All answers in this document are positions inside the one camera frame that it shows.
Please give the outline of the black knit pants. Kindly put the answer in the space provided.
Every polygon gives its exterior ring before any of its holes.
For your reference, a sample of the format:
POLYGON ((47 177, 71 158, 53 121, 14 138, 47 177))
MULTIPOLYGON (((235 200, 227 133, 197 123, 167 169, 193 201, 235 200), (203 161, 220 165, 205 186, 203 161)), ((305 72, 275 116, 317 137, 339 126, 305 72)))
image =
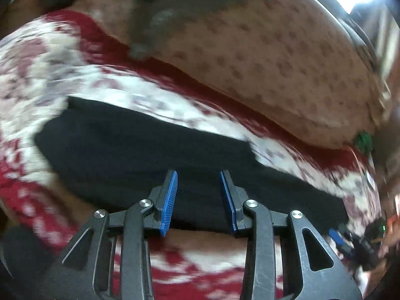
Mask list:
POLYGON ((246 141, 174 125, 99 101, 70 97, 34 143, 69 192, 107 211, 147 197, 173 169, 171 225, 228 233, 219 174, 270 210, 302 211, 321 234, 349 220, 342 199, 260 164, 246 141))

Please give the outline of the green item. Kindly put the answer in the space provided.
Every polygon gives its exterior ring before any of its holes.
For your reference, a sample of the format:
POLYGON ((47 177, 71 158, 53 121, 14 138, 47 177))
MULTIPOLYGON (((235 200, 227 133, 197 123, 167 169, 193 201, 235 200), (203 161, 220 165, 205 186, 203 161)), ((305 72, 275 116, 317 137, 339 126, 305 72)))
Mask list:
POLYGON ((374 149, 372 136, 366 131, 360 132, 354 138, 353 144, 360 153, 366 156, 369 155, 374 149))

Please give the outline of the beige floral quilt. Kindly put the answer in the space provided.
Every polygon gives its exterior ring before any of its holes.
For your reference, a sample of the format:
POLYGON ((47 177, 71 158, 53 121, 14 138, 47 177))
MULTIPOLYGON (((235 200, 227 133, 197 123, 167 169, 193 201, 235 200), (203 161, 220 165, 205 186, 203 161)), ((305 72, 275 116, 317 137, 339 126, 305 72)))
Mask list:
POLYGON ((373 133, 383 114, 378 77, 317 0, 248 0, 201 16, 153 57, 314 146, 373 133))

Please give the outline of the white red floral blanket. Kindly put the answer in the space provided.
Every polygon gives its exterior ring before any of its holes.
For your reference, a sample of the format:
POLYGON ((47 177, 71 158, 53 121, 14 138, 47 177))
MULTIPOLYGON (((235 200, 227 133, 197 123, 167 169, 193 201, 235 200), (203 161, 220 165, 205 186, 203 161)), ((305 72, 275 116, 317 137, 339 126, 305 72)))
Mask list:
POLYGON ((69 96, 245 140, 266 168, 342 197, 356 233, 380 214, 371 168, 354 148, 315 148, 183 71, 130 62, 126 51, 74 11, 41 16, 1 41, 1 200, 50 251, 66 245, 77 222, 54 197, 53 173, 33 136, 69 96))

